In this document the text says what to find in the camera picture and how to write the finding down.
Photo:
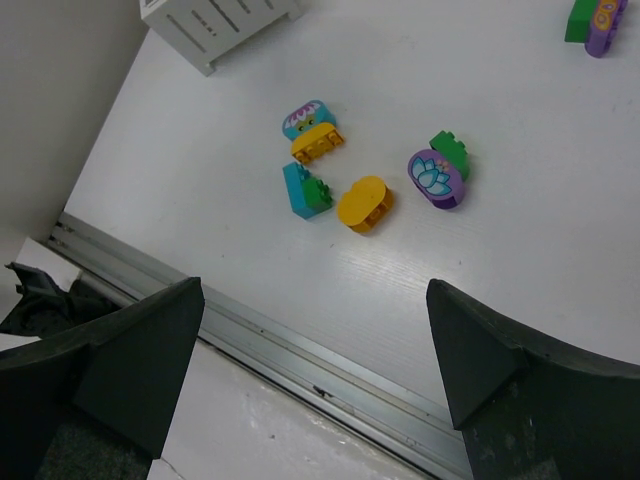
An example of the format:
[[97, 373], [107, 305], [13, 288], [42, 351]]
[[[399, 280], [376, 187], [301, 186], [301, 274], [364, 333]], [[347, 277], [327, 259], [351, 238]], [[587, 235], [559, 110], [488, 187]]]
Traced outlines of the white slotted container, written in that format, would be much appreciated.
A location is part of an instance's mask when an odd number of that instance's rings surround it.
[[301, 15], [293, 0], [154, 0], [141, 19], [202, 75], [216, 61], [274, 22]]

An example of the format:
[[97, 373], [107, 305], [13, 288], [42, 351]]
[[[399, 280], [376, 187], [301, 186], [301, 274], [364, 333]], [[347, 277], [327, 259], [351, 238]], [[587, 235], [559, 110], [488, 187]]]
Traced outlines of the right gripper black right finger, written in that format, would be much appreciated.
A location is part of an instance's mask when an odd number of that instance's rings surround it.
[[636, 479], [639, 368], [544, 334], [433, 279], [426, 304], [476, 479]]

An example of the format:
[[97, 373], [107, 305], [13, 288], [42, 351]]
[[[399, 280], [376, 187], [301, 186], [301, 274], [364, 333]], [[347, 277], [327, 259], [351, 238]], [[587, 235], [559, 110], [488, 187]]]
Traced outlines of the small green lego brick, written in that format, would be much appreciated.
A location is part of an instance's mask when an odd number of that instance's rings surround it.
[[308, 178], [302, 183], [306, 205], [315, 211], [325, 211], [333, 205], [330, 187], [322, 180]]

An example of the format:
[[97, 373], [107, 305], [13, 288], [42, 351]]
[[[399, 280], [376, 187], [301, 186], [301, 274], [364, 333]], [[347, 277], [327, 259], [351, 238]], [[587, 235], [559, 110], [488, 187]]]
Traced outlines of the purple lotus lego brick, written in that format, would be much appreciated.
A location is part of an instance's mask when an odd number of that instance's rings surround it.
[[408, 175], [421, 194], [441, 210], [457, 208], [466, 194], [460, 171], [433, 149], [416, 152], [409, 160]]

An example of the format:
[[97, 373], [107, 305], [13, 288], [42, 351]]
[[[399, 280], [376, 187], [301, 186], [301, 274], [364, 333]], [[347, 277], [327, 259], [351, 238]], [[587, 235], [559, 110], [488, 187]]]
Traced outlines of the teal flower lego brick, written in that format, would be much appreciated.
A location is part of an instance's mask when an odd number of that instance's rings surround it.
[[290, 141], [321, 123], [337, 125], [335, 115], [321, 100], [310, 100], [288, 114], [282, 123], [282, 133]]

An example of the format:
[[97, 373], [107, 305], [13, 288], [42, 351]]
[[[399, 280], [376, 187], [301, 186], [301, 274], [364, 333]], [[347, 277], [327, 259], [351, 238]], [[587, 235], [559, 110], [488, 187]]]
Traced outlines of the yellow rounded lego brick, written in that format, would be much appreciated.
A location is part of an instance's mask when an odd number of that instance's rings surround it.
[[393, 192], [384, 180], [378, 176], [365, 176], [341, 197], [337, 216], [352, 231], [367, 234], [390, 212], [393, 205]]

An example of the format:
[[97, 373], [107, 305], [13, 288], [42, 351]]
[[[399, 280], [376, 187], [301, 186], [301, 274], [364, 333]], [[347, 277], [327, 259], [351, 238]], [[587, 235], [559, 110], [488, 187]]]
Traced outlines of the aluminium table rail front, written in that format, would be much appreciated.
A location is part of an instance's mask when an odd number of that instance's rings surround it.
[[[141, 300], [186, 277], [66, 213], [46, 244], [113, 297]], [[471, 478], [446, 408], [210, 287], [203, 293], [199, 336], [225, 356], [430, 478]]]

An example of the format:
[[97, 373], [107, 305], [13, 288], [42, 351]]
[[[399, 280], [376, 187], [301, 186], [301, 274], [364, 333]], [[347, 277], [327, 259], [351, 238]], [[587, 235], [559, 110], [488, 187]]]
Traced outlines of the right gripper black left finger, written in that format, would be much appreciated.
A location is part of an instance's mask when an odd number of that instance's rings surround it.
[[33, 479], [78, 421], [143, 460], [161, 457], [205, 300], [190, 277], [114, 313], [1, 353], [1, 476]]

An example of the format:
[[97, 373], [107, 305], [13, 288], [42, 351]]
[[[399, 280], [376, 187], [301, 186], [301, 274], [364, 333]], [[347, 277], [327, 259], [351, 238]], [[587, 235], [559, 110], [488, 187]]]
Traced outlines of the green lego behind lotus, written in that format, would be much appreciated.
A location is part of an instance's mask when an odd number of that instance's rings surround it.
[[470, 163], [465, 144], [450, 131], [440, 131], [430, 141], [430, 146], [444, 156], [460, 173], [463, 181], [470, 174]]

